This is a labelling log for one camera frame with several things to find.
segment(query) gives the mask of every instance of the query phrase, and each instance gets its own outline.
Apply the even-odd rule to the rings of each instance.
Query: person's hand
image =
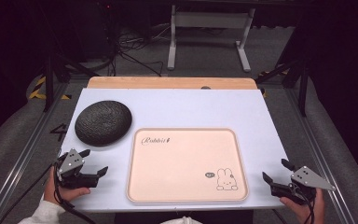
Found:
[[[281,203],[286,205],[290,210],[292,210],[297,217],[297,220],[300,224],[305,223],[308,216],[310,215],[310,208],[304,204],[299,205],[298,203],[293,202],[292,200],[281,197]],[[324,223],[324,196],[321,189],[316,189],[316,197],[314,199],[315,205],[313,206],[313,213],[315,215],[315,224],[323,224]]]
[[[50,172],[49,172],[48,182],[45,187],[45,195],[44,195],[43,200],[60,205],[54,197],[54,191],[55,191],[55,188],[54,188],[54,167],[51,167]],[[65,189],[65,188],[59,187],[59,191],[60,191],[61,197],[68,202],[71,202],[73,199],[75,199],[79,196],[82,196],[85,194],[90,194],[90,189],[88,189],[88,188]]]

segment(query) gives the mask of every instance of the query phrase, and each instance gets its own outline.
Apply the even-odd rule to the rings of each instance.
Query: rabbit logo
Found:
[[[217,171],[217,189],[218,190],[236,190],[237,181],[230,169],[219,169]]]

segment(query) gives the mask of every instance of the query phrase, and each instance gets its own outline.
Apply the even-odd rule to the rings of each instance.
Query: pink tray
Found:
[[[133,202],[241,201],[249,193],[230,129],[141,129],[127,194]]]

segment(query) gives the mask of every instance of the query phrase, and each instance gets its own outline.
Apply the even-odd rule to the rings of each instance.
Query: stand leg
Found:
[[[275,68],[274,70],[270,71],[268,74],[262,76],[262,77],[258,77],[256,80],[255,80],[255,83],[256,84],[260,84],[272,77],[275,77],[277,75],[279,75],[281,72],[284,72],[286,71],[287,69],[291,68],[293,65],[295,65],[298,61],[292,61],[290,63],[286,63],[286,64],[283,64],[277,68]]]
[[[241,42],[236,41],[237,51],[238,51],[238,54],[240,55],[243,71],[245,71],[245,72],[251,71],[251,66],[249,65],[248,58],[246,57],[244,47],[245,47],[246,38],[248,37],[248,34],[249,34],[249,30],[251,29],[254,14],[255,14],[255,9],[251,8],[249,10],[248,17],[246,18],[246,23],[245,23],[245,27],[244,27],[244,31],[243,31],[242,40],[241,40]]]
[[[168,65],[167,69],[172,71],[175,68],[175,56],[176,56],[176,37],[175,37],[175,15],[176,15],[176,7],[172,6],[172,15],[171,15],[171,44],[170,44],[170,52],[168,55]]]
[[[300,93],[298,95],[298,108],[300,109],[301,115],[306,117],[305,114],[305,100],[307,97],[307,86],[308,86],[308,77],[310,70],[308,67],[304,66],[304,71],[301,74],[300,80]]]

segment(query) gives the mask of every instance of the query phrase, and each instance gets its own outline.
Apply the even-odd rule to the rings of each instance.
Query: white table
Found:
[[[107,147],[91,147],[75,134],[75,121],[88,105],[115,100],[126,105],[133,122],[128,133]],[[241,202],[133,203],[127,197],[127,181],[134,133],[150,127],[229,128],[237,135],[249,196]],[[135,212],[172,210],[261,209],[282,206],[270,195],[264,182],[266,172],[276,182],[289,183],[291,172],[281,165],[287,159],[259,90],[179,90],[179,89],[84,89],[76,106],[62,152],[74,147],[91,149],[85,158],[83,174],[95,174],[109,166],[106,176],[91,194],[73,204],[89,212]]]

